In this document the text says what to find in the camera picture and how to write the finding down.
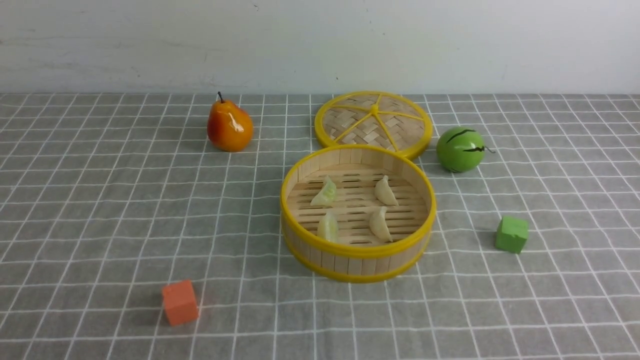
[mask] green ball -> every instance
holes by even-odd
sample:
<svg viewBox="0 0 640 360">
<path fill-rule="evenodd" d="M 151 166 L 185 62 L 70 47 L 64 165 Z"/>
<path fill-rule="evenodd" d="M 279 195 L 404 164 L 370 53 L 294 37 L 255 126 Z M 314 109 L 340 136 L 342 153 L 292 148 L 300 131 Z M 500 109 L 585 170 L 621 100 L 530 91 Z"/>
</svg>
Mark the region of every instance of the green ball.
<svg viewBox="0 0 640 360">
<path fill-rule="evenodd" d="M 440 136 L 436 153 L 440 164 L 447 170 L 465 172 L 480 165 L 485 149 L 484 140 L 476 130 L 456 126 Z"/>
</svg>

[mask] orange cube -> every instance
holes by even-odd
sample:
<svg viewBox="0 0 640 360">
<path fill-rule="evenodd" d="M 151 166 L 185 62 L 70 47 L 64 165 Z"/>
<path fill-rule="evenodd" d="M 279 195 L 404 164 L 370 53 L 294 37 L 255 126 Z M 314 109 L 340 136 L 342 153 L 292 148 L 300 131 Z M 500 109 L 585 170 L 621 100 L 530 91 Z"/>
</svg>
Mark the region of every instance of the orange cube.
<svg viewBox="0 0 640 360">
<path fill-rule="evenodd" d="M 198 305 L 190 280 L 169 284 L 162 289 L 164 313 L 171 326 L 198 318 Z"/>
</svg>

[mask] steamer basket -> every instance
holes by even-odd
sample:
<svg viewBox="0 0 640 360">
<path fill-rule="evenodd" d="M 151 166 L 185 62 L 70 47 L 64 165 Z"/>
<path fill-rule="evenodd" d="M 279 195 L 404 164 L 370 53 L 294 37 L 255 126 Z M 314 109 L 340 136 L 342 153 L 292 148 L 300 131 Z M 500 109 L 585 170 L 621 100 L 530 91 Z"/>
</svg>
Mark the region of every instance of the steamer basket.
<svg viewBox="0 0 640 360">
<path fill-rule="evenodd" d="M 316 234 L 329 208 L 310 205 L 326 175 L 337 186 L 331 209 L 338 219 L 338 243 Z M 374 187 L 384 175 L 399 203 L 387 206 L 390 243 L 369 229 L 371 213 L 383 206 Z M 311 270 L 347 282 L 382 281 L 410 268 L 426 249 L 436 216 L 435 194 L 420 168 L 369 145 L 337 145 L 300 160 L 284 179 L 280 206 L 291 253 Z"/>
<path fill-rule="evenodd" d="M 353 92 L 324 104 L 316 115 L 316 138 L 323 147 L 364 144 L 408 159 L 429 146 L 433 125 L 411 100 L 386 92 Z"/>
</svg>

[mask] green cube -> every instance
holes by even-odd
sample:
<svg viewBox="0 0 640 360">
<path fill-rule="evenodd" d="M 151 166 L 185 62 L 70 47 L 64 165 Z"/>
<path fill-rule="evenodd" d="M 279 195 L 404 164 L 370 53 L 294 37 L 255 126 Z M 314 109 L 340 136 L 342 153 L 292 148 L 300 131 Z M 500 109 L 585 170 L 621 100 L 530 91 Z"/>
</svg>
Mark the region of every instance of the green cube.
<svg viewBox="0 0 640 360">
<path fill-rule="evenodd" d="M 503 216 L 495 236 L 495 247 L 519 254 L 529 237 L 529 223 L 521 218 Z"/>
</svg>

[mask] dumpling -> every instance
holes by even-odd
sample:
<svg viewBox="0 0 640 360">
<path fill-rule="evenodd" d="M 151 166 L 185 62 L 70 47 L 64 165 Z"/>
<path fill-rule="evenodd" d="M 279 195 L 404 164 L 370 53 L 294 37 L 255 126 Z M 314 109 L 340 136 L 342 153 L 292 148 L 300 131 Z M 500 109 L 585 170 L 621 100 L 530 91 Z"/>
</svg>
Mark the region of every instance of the dumpling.
<svg viewBox="0 0 640 360">
<path fill-rule="evenodd" d="M 369 229 L 373 235 L 377 236 L 383 241 L 392 241 L 391 233 L 387 227 L 387 221 L 385 220 L 385 214 L 387 213 L 387 207 L 382 206 L 375 211 L 371 218 L 369 218 Z"/>
<path fill-rule="evenodd" d="M 376 198 L 382 201 L 384 205 L 398 206 L 398 200 L 396 200 L 396 196 L 391 190 L 391 186 L 389 186 L 389 176 L 383 176 L 382 179 L 376 183 L 373 192 L 376 194 Z"/>
<path fill-rule="evenodd" d="M 332 243 L 338 242 L 338 220 L 331 210 L 320 219 L 318 236 Z"/>
<path fill-rule="evenodd" d="M 320 192 L 311 200 L 311 206 L 329 206 L 335 200 L 336 186 L 329 175 L 324 177 L 324 185 Z"/>
</svg>

